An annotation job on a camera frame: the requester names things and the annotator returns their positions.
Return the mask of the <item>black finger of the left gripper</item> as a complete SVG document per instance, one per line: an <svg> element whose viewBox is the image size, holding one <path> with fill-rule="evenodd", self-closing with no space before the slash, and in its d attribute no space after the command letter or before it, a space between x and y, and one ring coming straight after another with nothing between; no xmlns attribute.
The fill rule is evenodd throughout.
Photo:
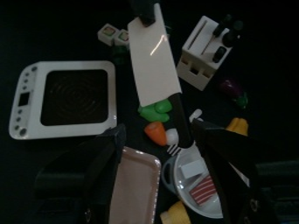
<svg viewBox="0 0 299 224"><path fill-rule="evenodd" d="M139 17L144 27L155 23L155 4L156 0L129 0L131 9Z"/></svg>

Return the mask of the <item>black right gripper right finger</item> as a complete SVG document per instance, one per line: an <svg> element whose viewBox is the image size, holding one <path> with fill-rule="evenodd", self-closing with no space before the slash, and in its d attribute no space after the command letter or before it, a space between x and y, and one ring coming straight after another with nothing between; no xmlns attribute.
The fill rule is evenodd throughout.
<svg viewBox="0 0 299 224"><path fill-rule="evenodd" d="M248 155L252 140L197 120L191 132L216 186L224 223L279 224Z"/></svg>

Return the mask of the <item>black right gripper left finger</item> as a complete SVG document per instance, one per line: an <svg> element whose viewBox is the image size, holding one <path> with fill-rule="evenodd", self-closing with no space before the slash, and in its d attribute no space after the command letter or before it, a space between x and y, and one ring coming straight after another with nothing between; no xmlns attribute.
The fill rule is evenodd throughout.
<svg viewBox="0 0 299 224"><path fill-rule="evenodd" d="M41 168L33 224L108 224L117 166L127 140L124 125L61 154Z"/></svg>

